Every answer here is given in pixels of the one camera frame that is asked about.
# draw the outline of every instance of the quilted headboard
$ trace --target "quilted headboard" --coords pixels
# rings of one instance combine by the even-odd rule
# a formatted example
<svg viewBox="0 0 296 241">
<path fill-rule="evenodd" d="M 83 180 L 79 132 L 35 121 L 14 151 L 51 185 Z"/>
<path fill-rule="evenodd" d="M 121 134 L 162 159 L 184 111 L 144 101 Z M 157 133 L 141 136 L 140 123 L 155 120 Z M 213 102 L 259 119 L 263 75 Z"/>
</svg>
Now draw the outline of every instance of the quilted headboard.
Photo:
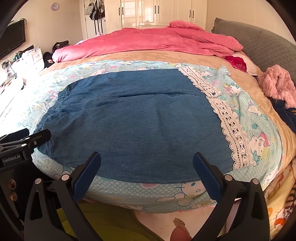
<svg viewBox="0 0 296 241">
<path fill-rule="evenodd" d="M 296 45 L 290 41 L 263 28 L 219 18 L 215 19 L 212 32 L 235 37 L 262 71 L 278 64 L 289 71 L 296 84 Z"/>
</svg>

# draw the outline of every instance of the white crochet lace hem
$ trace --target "white crochet lace hem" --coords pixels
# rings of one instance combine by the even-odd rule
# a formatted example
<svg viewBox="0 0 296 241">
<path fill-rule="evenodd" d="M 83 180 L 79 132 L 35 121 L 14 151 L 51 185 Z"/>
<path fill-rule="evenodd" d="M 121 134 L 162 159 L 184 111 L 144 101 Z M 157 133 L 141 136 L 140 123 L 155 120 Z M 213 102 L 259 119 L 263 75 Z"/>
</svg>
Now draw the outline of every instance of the white crochet lace hem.
<svg viewBox="0 0 296 241">
<path fill-rule="evenodd" d="M 181 68 L 179 71 L 186 75 L 196 88 L 199 88 L 201 92 L 205 93 L 213 111 L 220 118 L 222 133 L 229 142 L 229 148 L 232 151 L 231 157 L 234 160 L 233 169 L 253 164 L 246 132 L 243 131 L 238 119 L 234 117 L 230 106 L 224 100 L 216 98 L 221 92 L 204 81 L 201 76 L 202 73 L 197 73 L 191 66 Z"/>
</svg>

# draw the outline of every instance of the beige wall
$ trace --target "beige wall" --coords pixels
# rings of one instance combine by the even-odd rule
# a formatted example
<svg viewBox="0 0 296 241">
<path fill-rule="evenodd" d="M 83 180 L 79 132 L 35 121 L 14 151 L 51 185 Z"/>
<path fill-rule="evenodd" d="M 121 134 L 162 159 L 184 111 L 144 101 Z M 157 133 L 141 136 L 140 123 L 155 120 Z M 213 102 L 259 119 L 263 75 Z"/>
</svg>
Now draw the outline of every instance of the beige wall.
<svg viewBox="0 0 296 241">
<path fill-rule="evenodd" d="M 56 42 L 69 40 L 73 45 L 82 37 L 79 0 L 58 0 L 59 8 L 50 9 L 52 0 L 29 0 L 18 11 L 13 20 L 27 20 L 25 29 L 26 42 L 14 50 L 9 57 L 12 60 L 15 53 L 34 45 L 39 46 L 42 53 L 52 51 Z"/>
<path fill-rule="evenodd" d="M 215 18 L 255 25 L 295 44 L 287 26 L 266 0 L 208 0 L 207 31 L 212 30 Z"/>
</svg>

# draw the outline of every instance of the black flat screen tv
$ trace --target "black flat screen tv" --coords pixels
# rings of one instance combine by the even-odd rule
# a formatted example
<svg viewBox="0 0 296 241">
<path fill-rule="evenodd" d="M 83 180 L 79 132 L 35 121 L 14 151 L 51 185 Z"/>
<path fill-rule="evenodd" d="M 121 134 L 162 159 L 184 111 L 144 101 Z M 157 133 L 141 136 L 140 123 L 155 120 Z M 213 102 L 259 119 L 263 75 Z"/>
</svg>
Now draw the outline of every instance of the black flat screen tv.
<svg viewBox="0 0 296 241">
<path fill-rule="evenodd" d="M 0 59 L 26 42 L 25 19 L 10 24 L 0 38 Z"/>
</svg>

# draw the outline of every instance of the pink blanket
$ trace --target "pink blanket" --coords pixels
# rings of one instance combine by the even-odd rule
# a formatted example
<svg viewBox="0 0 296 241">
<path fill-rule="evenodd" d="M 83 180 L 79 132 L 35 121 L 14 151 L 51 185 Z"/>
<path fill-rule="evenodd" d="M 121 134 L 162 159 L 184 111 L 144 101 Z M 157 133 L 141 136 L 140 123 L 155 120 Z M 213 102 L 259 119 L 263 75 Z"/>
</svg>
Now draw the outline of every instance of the pink blanket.
<svg viewBox="0 0 296 241">
<path fill-rule="evenodd" d="M 177 20 L 167 28 L 124 28 L 88 39 L 56 50 L 52 59 L 57 63 L 132 50 L 167 50 L 224 58 L 242 49 L 233 37 L 208 33 L 195 24 Z"/>
<path fill-rule="evenodd" d="M 296 107 L 296 89 L 290 74 L 279 65 L 274 65 L 258 76 L 258 84 L 266 97 L 284 100 L 285 107 Z"/>
</svg>

